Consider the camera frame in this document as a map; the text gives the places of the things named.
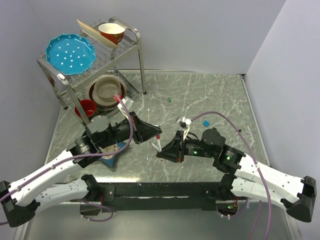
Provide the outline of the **white marker with red tip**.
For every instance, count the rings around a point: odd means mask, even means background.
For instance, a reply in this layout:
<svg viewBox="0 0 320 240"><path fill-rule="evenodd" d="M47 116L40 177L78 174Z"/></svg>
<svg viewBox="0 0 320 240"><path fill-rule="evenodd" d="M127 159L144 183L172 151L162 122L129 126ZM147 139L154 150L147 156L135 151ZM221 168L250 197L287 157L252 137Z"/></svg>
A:
<svg viewBox="0 0 320 240"><path fill-rule="evenodd" d="M162 146L161 146L161 138L160 138L160 135L157 134L155 136L156 138L156 144L155 143L151 143L151 145L158 151L158 152L161 152L162 151Z"/></svg>

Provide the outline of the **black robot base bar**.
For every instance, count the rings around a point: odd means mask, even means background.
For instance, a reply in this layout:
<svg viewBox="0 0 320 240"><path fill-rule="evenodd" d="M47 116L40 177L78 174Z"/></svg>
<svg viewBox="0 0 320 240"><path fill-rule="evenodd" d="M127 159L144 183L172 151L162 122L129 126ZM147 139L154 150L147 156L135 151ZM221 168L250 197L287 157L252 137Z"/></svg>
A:
<svg viewBox="0 0 320 240"><path fill-rule="evenodd" d="M102 203L114 212L135 210L215 211L216 202L244 200L219 182L111 182L99 183L84 198Z"/></svg>

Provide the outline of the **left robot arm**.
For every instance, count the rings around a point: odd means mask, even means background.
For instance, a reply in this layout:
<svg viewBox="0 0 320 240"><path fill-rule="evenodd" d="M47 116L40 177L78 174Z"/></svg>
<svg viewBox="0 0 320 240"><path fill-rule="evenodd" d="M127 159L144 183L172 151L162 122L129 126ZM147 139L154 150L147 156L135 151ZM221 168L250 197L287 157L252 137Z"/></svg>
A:
<svg viewBox="0 0 320 240"><path fill-rule="evenodd" d="M18 227L31 220L37 212L61 202L95 200L100 189L91 175L83 176L72 184L53 185L72 171L84 169L99 160L104 156L101 149L125 141L122 148L114 151L118 154L128 148L130 142L138 145L161 133L159 126L141 120L133 111L115 125L111 125L107 116L95 116L85 127L83 135L55 159L19 180L1 181L0 203L6 224Z"/></svg>

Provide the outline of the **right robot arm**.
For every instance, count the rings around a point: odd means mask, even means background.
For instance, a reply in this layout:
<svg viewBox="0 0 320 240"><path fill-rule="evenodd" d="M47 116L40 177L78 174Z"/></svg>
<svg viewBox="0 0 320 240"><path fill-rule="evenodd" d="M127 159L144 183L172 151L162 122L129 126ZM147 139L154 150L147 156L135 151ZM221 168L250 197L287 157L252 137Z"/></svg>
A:
<svg viewBox="0 0 320 240"><path fill-rule="evenodd" d="M201 139L184 136L184 131L178 130L156 156L173 163L182 163L185 156L213 159L213 167L224 174L218 189L209 192L213 197L271 202L294 219L311 222L317 196L314 178L292 176L255 163L251 156L225 142L216 128L206 129Z"/></svg>

